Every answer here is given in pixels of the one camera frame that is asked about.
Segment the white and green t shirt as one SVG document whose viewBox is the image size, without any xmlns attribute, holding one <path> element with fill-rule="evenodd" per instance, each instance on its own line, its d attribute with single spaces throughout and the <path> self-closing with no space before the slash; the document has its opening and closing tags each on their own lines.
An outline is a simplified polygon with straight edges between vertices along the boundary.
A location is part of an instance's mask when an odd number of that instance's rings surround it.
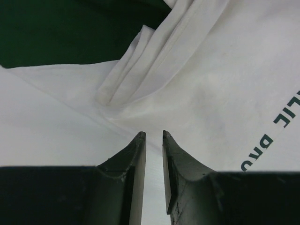
<svg viewBox="0 0 300 225">
<path fill-rule="evenodd" d="M 94 165 L 140 131 L 216 171 L 300 169 L 300 3 L 169 0 L 119 60 L 0 70 L 1 165 Z"/>
</svg>

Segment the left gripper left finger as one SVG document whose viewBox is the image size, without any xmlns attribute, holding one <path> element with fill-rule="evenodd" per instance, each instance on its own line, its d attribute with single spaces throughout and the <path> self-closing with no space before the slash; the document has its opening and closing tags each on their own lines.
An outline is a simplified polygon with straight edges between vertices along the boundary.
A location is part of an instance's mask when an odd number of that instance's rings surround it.
<svg viewBox="0 0 300 225">
<path fill-rule="evenodd" d="M 139 132 L 116 155 L 97 167 L 97 225 L 139 225 L 142 219 L 146 133 Z"/>
</svg>

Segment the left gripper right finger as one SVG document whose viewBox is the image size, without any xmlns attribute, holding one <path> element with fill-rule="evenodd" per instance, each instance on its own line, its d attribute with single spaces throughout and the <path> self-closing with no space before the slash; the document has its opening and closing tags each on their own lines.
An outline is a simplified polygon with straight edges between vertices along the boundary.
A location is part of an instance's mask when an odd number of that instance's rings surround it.
<svg viewBox="0 0 300 225">
<path fill-rule="evenodd" d="M 163 170 L 166 211 L 173 225 L 217 224 L 212 170 L 184 151 L 163 131 Z"/>
</svg>

